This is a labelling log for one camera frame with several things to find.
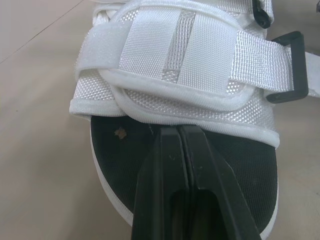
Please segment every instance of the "white fabric upper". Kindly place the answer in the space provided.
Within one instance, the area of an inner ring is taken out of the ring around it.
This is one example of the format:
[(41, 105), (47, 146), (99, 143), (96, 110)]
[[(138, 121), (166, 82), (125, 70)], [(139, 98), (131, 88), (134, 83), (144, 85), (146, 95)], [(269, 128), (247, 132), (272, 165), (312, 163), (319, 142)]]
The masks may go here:
[[(99, 2), (77, 61), (72, 114), (195, 124), (278, 147), (264, 95), (294, 89), (291, 51), (265, 40), (251, 0)], [(273, 20), (271, 0), (262, 3)], [(320, 58), (306, 60), (309, 95), (320, 97)]]

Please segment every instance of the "black clip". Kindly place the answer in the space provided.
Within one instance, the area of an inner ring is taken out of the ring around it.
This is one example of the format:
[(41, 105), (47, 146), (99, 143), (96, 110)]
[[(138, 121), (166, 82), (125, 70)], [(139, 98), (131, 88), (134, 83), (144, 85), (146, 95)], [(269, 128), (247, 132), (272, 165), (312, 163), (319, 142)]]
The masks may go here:
[(198, 126), (163, 127), (135, 193), (131, 240), (261, 240), (231, 167)]
[(261, 8), (261, 2), (259, 0), (252, 0), (252, 9), (256, 23), (263, 29), (270, 28), (270, 17), (266, 11)]
[(293, 91), (268, 95), (273, 104), (286, 103), (305, 98), (309, 93), (304, 36), (294, 31), (272, 40), (283, 46), (291, 45)]

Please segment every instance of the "black plastic tool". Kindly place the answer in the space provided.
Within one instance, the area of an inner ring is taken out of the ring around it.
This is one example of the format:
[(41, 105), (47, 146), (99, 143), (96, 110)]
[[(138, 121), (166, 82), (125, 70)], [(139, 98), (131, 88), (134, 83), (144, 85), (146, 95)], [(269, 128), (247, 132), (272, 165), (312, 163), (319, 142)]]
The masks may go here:
[(132, 240), (261, 240), (233, 170), (197, 126), (161, 128), (138, 176)]

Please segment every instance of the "beige floor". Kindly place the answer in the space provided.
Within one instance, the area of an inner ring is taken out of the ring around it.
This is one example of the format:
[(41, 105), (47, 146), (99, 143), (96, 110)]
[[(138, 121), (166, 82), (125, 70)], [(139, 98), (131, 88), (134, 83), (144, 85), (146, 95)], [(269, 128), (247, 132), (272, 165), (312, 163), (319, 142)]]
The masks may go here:
[[(315, 5), (275, 0), (270, 37), (300, 30), (320, 54)], [(99, 183), (89, 123), (68, 113), (90, 15), (81, 0), (0, 2), (0, 240), (130, 239)], [(275, 116), (279, 212), (269, 239), (319, 240), (320, 99), (277, 105)]]

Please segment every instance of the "black insole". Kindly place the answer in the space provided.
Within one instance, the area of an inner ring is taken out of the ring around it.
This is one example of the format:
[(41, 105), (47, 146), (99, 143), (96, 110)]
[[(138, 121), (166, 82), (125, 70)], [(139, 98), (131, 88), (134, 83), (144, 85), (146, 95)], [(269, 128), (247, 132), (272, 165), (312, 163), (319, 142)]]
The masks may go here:
[[(163, 125), (128, 116), (91, 118), (96, 159), (116, 196), (134, 210), (138, 173)], [(209, 142), (233, 169), (260, 233), (269, 223), (277, 200), (275, 148), (262, 142), (205, 131)]]

